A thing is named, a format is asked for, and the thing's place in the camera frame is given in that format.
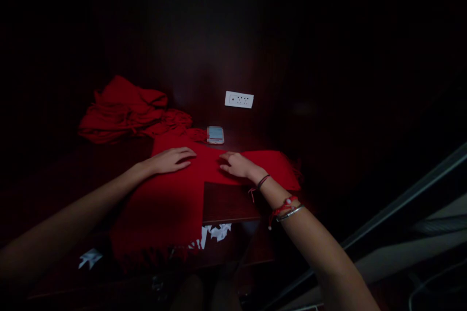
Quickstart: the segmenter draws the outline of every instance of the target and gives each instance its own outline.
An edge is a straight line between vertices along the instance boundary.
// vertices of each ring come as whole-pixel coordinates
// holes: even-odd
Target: silver bangle
[[[297,206],[297,208],[293,209],[292,211],[289,211],[288,213],[286,213],[284,216],[281,216],[281,217],[276,217],[276,221],[277,222],[280,222],[280,221],[284,221],[286,219],[288,219],[290,216],[292,216],[293,214],[295,214],[297,211],[299,211],[301,208],[303,208],[303,204],[300,204],[299,206]]]

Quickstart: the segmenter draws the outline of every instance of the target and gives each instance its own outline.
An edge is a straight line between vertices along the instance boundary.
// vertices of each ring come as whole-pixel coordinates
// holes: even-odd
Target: white paper
[[[232,224],[231,223],[223,223],[219,225],[220,228],[214,227],[209,230],[211,233],[211,239],[213,237],[217,238],[217,241],[223,240],[227,236],[227,232],[232,230]]]
[[[191,242],[191,244],[188,245],[188,249],[194,249],[197,246],[198,249],[204,250],[208,232],[211,234],[211,239],[216,237],[217,241],[221,241],[227,236],[227,232],[232,230],[231,223],[223,223],[219,225],[219,227],[220,228],[212,228],[212,225],[201,227],[201,241],[197,239],[196,242]]]
[[[88,261],[89,261],[89,269],[91,269],[94,266],[94,264],[97,261],[99,261],[101,258],[102,258],[102,254],[100,252],[98,252],[96,249],[91,249],[87,253],[84,253],[80,256],[80,259],[82,259],[82,261],[78,265],[78,269],[83,267]]]

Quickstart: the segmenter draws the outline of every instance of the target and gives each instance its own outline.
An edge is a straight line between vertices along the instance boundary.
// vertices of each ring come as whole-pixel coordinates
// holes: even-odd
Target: bracelet
[[[271,175],[267,174],[265,177],[263,177],[261,179],[260,182],[258,182],[258,185],[256,186],[256,189],[255,188],[250,188],[250,190],[248,191],[248,193],[251,194],[251,200],[253,201],[253,204],[254,204],[253,192],[256,191],[256,190],[259,190],[261,188],[261,186],[263,185],[263,183],[268,179],[268,177],[271,177]]]
[[[284,211],[285,209],[291,209],[292,210],[292,211],[288,212],[287,214],[285,214],[284,216],[279,218],[282,221],[282,220],[285,220],[286,218],[288,218],[289,216],[292,216],[293,214],[295,214],[298,210],[300,210],[303,207],[303,204],[300,204],[299,207],[295,207],[294,205],[292,205],[292,202],[294,200],[297,200],[297,199],[298,198],[296,196],[292,196],[290,198],[287,198],[287,199],[284,200],[284,204],[282,204],[281,207],[278,207],[277,209],[273,210],[273,212],[269,216],[269,226],[268,226],[269,230],[272,229],[272,226],[271,226],[272,225],[272,219],[274,217],[276,217],[277,215],[279,215],[281,213],[281,211]]]
[[[293,214],[295,214],[297,211],[299,211],[301,208],[303,208],[303,204],[300,204],[296,209],[292,210],[292,211],[289,211],[288,213],[286,213],[284,216],[281,216],[281,217],[278,217],[276,216],[276,221],[277,222],[281,222],[281,221],[284,221],[284,220],[287,220],[290,216],[292,216]]]
[[[263,185],[263,183],[268,179],[268,177],[271,177],[270,174],[267,174],[265,177],[263,177],[261,179],[260,182],[258,182],[258,185],[256,186],[256,190],[259,190],[261,188],[261,186]]]

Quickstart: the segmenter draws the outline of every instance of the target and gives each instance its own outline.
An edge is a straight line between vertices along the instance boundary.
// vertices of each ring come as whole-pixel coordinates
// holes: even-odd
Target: crumpled red fabric
[[[182,146],[197,154],[190,159],[191,165],[145,181],[131,196],[110,231],[114,256],[126,271],[148,264],[157,265],[156,251],[163,254],[167,253],[167,246],[176,246],[179,251],[186,252],[183,247],[201,238],[205,182],[251,185],[247,179],[232,176],[219,168],[220,164],[226,163],[219,158],[224,150],[195,143],[187,135],[166,133],[156,136],[152,155]],[[263,167],[285,189],[300,190],[294,170],[281,152],[267,150],[242,154]]]
[[[121,76],[115,76],[96,99],[78,127],[78,134],[91,142],[113,143],[131,135],[156,135],[168,131],[187,134],[194,141],[206,140],[206,131],[191,128],[187,113],[167,109],[167,96],[156,90],[134,86]]]

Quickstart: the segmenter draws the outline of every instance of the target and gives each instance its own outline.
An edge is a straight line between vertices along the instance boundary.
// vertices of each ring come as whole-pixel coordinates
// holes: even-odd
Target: electrical outlet
[[[237,107],[237,108],[249,108],[253,106],[253,98],[254,95],[252,94],[244,94],[238,92],[225,92],[225,105],[229,107]]]

